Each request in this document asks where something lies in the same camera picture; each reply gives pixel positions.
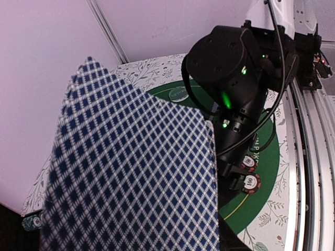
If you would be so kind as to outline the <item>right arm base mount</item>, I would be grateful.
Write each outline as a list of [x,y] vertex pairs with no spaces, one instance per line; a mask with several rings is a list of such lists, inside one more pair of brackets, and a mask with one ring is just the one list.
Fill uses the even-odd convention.
[[328,59],[321,51],[321,36],[318,27],[314,33],[295,34],[299,66],[296,74],[300,90],[322,89],[321,80],[333,75]]

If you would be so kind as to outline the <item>red black 100 chip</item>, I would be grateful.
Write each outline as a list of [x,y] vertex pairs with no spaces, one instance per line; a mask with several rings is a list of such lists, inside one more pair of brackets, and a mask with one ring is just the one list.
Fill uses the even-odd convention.
[[241,163],[241,169],[244,169],[250,173],[254,172],[257,169],[257,167],[258,167],[257,161],[249,155],[246,155]]

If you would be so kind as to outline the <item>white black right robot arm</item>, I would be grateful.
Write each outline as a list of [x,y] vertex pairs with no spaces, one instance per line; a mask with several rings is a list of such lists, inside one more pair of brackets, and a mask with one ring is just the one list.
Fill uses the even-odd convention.
[[289,83],[317,89],[321,37],[311,1],[251,1],[241,27],[216,26],[182,62],[189,97],[195,81],[218,105],[213,113],[219,184],[241,190],[242,161],[257,131],[275,113]]

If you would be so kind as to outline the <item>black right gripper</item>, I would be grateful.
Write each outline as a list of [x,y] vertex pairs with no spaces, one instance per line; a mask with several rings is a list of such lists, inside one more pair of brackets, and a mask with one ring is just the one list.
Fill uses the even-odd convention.
[[233,191],[242,190],[246,171],[236,164],[228,162],[223,155],[219,155],[218,177],[222,179],[225,188]]

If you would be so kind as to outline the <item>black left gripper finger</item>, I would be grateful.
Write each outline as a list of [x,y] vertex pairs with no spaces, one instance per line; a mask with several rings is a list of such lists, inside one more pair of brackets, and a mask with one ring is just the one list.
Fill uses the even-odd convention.
[[251,251],[237,237],[223,218],[219,218],[219,248],[220,251]]

